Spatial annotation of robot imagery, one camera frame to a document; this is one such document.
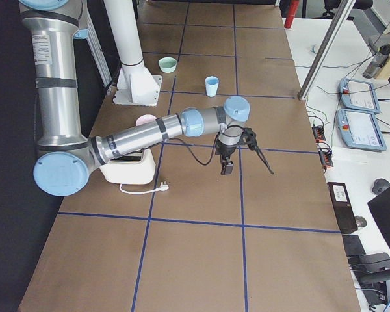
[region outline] white wall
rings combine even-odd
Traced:
[[[390,22],[390,0],[374,0],[372,11],[377,15],[384,26]]]

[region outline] white desk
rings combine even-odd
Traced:
[[[330,21],[321,19],[295,19],[293,21],[292,28],[287,29],[286,34],[296,66],[312,65],[316,54],[311,52],[311,47],[322,42],[329,25]],[[339,31],[338,37],[331,47],[324,66],[347,66],[361,62],[368,56],[369,49],[358,33],[357,28],[351,21],[347,21]],[[354,76],[355,79],[366,80],[361,74],[370,61],[366,61],[359,68]],[[315,85],[320,86],[329,93],[337,92],[340,79],[355,67],[323,68],[317,77]],[[301,84],[305,80],[308,71],[309,68],[296,67]],[[374,83],[376,88],[388,83],[388,81],[374,79],[370,81]],[[378,98],[389,99],[390,85],[379,88],[376,92]],[[326,171],[326,181],[346,183],[354,214],[363,216],[367,220],[368,226],[355,232],[355,234],[359,235],[366,253],[377,254],[387,252],[390,255],[390,249],[378,230],[367,205],[367,202],[375,196],[371,192],[374,180],[382,177],[390,182],[390,135],[384,135],[387,151],[383,153],[346,148],[339,136],[338,130],[335,129],[332,133],[338,100],[337,94],[327,94],[321,89],[313,87],[307,101],[308,106],[323,111],[330,122],[325,126],[325,134],[327,143],[333,149],[334,167]],[[379,119],[390,124],[390,102],[380,102],[380,108],[382,113],[378,115]],[[313,111],[318,117],[323,120],[325,119],[323,114],[313,109],[309,109],[309,111]],[[390,127],[381,122],[379,124],[382,130],[390,131]],[[357,291],[357,295],[361,310],[364,312],[368,311],[368,303],[362,291]]]

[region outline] white mounting bracket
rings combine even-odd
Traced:
[[[147,68],[130,74],[127,83],[123,68],[117,82],[117,92],[113,102],[120,105],[156,106],[161,92],[162,76],[152,75]]]

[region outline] black box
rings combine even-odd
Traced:
[[[328,182],[331,201],[339,230],[343,234],[351,234],[357,231],[356,218],[352,211],[350,198],[346,191],[345,183]]]

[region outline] light blue joint cap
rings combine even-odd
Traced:
[[[250,104],[241,96],[231,96],[226,99],[224,110],[234,120],[246,122],[250,114]]]
[[[185,135],[187,137],[199,137],[203,133],[203,118],[196,109],[188,109],[182,113],[185,121]]]
[[[88,182],[88,168],[77,156],[64,151],[43,155],[33,169],[36,184],[55,196],[68,196],[81,190]]]
[[[88,28],[79,29],[73,36],[74,39],[87,39],[88,38]]]
[[[69,0],[19,0],[26,7],[40,11],[52,11],[65,5]]]

